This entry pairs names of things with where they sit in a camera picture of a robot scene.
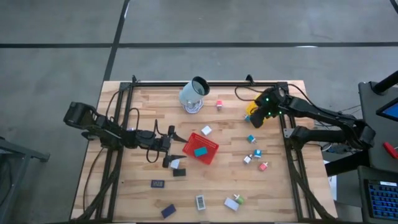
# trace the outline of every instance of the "wooden table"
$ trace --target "wooden table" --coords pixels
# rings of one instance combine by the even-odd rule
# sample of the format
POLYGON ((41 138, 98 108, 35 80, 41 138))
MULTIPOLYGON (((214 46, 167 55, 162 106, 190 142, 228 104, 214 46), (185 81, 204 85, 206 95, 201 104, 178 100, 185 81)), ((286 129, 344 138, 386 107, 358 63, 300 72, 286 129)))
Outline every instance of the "wooden table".
MULTIPOLYGON (((289 82, 305 91, 303 81, 289 82)), ((119 84, 120 82, 104 82, 98 104, 99 113, 105 114, 112 94, 119 90, 119 84)), ((146 150, 125 149, 113 221, 297 221, 279 119, 268 119, 261 128, 255 129, 243 120, 248 102, 238 100, 233 87, 212 87, 210 94, 204 98, 205 105, 200 112, 188 114, 178 101, 179 91, 180 88, 175 87, 135 88, 132 107, 139 108, 141 113, 139 129, 153 130, 154 120, 158 119, 160 132, 166 133, 169 125, 175 125, 177 134, 188 139, 192 132, 200 134, 200 130, 209 125, 213 131, 207 138, 220 145, 213 162, 207 166, 191 157, 182 159, 180 168, 187 168, 187 176, 173 177, 171 169, 162 168, 163 155, 160 155, 156 163, 150 164, 146 161, 146 150), (217 100, 223 100, 221 111, 216 109, 217 100), (249 134, 256 137, 257 144, 249 144, 246 141, 249 134), (262 150, 262 157, 244 165, 244 157, 255 149, 262 150), (257 169, 261 162, 268 162, 269 167, 265 172, 257 169), (152 179, 165 180, 165 188, 152 189, 152 179), (199 212, 195 196, 201 194, 205 196, 206 210, 199 212), (233 198, 233 194, 240 194, 246 199, 237 212, 224 206, 226 197, 233 198), (171 203, 177 211, 164 220, 160 211, 171 203)), ((244 88, 240 88, 238 94, 248 99, 257 95, 244 88)), ((303 97, 295 88, 290 88, 290 94, 303 97)), ((111 105, 110 116, 114 114, 115 106, 116 100, 111 105)), ((130 128, 135 127, 136 119, 136 112, 132 111, 129 115, 130 128)), ((296 122, 297 125, 313 127, 313 120, 308 118, 296 119, 296 122)), ((174 141, 170 148, 171 153, 184 155, 183 147, 184 143, 174 141)), ((79 216, 83 211, 83 188, 88 171, 100 149, 100 143, 97 141, 88 145, 72 218, 79 216)), ((106 150, 102 152, 93 169, 86 193, 86 206, 98 193, 105 154, 106 150)), ((319 147, 305 146, 303 157, 312 192, 328 212, 336 217, 335 204, 319 147)), ((150 152, 150 159, 154 158, 155 152, 150 152)), ((300 196, 305 212, 302 192, 300 196)))

